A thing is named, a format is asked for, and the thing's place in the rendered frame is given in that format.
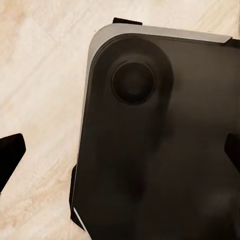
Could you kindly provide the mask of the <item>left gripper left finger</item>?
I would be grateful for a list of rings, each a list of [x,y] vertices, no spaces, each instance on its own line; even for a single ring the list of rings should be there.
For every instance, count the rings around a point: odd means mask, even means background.
[[[0,193],[26,152],[21,133],[0,138]]]

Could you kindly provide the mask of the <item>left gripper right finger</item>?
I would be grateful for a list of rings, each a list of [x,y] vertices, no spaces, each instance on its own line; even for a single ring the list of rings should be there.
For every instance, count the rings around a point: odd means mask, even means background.
[[[235,133],[229,133],[227,135],[224,151],[235,165],[240,173],[240,135]]]

